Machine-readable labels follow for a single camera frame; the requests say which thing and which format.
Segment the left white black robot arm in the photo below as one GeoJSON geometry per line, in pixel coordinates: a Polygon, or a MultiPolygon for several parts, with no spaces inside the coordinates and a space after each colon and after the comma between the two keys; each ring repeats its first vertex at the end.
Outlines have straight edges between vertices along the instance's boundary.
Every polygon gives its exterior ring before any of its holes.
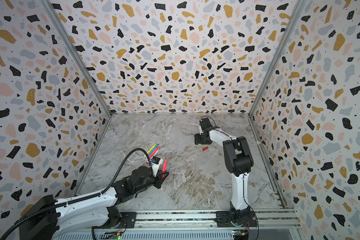
{"type": "Polygon", "coordinates": [[[133,214],[123,216],[117,206],[127,202],[151,186],[161,188],[169,172],[152,175],[148,167],[135,169],[130,176],[116,181],[105,192],[56,200],[52,195],[43,197],[28,211],[21,221],[21,240],[51,240],[58,236],[85,228],[131,228],[128,222],[133,214]]]}

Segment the bright pink highlighter pen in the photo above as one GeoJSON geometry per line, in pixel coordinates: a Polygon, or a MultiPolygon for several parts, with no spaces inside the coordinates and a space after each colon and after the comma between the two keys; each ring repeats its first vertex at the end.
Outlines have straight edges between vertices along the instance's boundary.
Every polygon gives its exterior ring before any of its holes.
{"type": "Polygon", "coordinates": [[[162,168],[162,179],[165,177],[166,167],[167,167],[167,158],[165,158],[164,163],[163,163],[163,168],[162,168]]]}

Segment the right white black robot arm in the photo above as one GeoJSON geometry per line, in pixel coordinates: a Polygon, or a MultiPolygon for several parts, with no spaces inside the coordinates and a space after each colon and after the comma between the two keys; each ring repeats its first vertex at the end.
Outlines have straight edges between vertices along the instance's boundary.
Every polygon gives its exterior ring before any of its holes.
{"type": "Polygon", "coordinates": [[[245,137],[235,137],[224,132],[207,116],[199,120],[199,133],[195,134],[196,145],[216,143],[223,148],[225,166],[232,177],[230,221],[237,226],[249,222],[252,208],[248,200],[248,185],[254,165],[251,150],[245,137]]]}

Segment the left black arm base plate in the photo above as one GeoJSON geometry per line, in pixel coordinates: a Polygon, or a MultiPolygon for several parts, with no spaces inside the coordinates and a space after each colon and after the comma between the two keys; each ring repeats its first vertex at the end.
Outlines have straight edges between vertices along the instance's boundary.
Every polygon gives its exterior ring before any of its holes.
{"type": "Polygon", "coordinates": [[[102,226],[95,227],[95,229],[133,229],[136,218],[137,212],[117,212],[116,214],[109,214],[108,220],[102,226]]]}

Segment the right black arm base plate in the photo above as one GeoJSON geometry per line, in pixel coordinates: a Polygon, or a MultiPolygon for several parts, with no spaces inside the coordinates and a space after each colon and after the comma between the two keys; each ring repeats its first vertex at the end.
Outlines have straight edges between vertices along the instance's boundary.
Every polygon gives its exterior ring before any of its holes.
{"type": "Polygon", "coordinates": [[[229,211],[217,211],[215,222],[219,228],[230,227],[257,227],[257,218],[255,212],[251,209],[236,211],[230,209],[229,211]]]}

